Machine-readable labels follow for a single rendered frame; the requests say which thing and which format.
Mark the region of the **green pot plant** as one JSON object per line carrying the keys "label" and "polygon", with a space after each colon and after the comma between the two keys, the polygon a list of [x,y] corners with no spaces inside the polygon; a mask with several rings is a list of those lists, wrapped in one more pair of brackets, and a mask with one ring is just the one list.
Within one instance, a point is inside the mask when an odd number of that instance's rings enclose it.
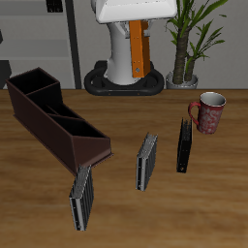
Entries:
{"label": "green pot plant", "polygon": [[222,27],[206,37],[212,20],[202,27],[198,26],[198,23],[210,13],[228,2],[228,0],[216,0],[209,4],[209,1],[206,0],[196,10],[195,0],[176,0],[177,15],[167,21],[175,28],[170,33],[173,37],[171,42],[176,47],[173,71],[166,76],[168,89],[196,89],[199,83],[198,77],[193,74],[196,61],[207,58],[204,53],[209,48],[224,42],[218,40]]}

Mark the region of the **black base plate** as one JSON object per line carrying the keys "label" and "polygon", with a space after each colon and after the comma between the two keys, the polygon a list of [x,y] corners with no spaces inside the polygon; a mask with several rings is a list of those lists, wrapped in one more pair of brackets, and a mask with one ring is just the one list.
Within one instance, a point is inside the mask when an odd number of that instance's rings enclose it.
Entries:
{"label": "black base plate", "polygon": [[98,61],[94,69],[84,78],[84,87],[88,93],[96,96],[152,96],[159,94],[165,86],[164,77],[154,69],[134,84],[118,85],[104,77],[108,62]]}

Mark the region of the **grey striped book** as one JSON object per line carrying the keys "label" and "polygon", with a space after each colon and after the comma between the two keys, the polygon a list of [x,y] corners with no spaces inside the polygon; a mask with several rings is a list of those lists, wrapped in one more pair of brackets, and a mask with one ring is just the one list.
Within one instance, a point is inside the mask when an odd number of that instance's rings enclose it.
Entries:
{"label": "grey striped book", "polygon": [[146,134],[137,155],[136,189],[144,191],[155,167],[158,136]]}
{"label": "grey striped book", "polygon": [[91,167],[78,167],[69,200],[75,229],[77,231],[85,231],[94,200]]}

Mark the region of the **black book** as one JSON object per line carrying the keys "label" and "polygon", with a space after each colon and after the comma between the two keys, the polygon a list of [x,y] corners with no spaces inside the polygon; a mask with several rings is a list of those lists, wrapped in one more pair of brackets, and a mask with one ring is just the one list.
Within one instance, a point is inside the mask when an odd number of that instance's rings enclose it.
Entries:
{"label": "black book", "polygon": [[176,171],[185,173],[188,167],[188,161],[192,145],[192,121],[183,119],[181,121],[180,135],[177,147]]}

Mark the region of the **dark brown desk caddy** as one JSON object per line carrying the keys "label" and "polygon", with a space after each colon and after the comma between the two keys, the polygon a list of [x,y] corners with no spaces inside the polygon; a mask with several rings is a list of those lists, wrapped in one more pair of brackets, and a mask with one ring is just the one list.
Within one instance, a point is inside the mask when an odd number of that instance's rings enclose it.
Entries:
{"label": "dark brown desk caddy", "polygon": [[109,158],[110,138],[68,108],[60,82],[37,68],[7,80],[15,118],[71,173]]}

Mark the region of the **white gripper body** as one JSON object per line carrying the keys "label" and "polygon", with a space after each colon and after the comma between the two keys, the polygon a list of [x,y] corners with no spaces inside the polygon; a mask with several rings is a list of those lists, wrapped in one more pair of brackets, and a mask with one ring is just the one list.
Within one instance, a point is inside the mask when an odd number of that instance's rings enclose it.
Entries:
{"label": "white gripper body", "polygon": [[176,0],[96,0],[99,23],[175,17]]}

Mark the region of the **red patterned mug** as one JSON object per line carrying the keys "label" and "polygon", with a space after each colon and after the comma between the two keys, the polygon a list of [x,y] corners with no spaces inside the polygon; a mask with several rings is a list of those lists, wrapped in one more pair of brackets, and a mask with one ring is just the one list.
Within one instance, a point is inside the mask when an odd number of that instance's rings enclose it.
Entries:
{"label": "red patterned mug", "polygon": [[[189,105],[189,116],[201,133],[206,135],[215,133],[226,102],[226,98],[219,93],[204,92],[200,95],[198,102],[192,102]],[[193,107],[197,107],[199,110],[197,119],[192,115]]]}

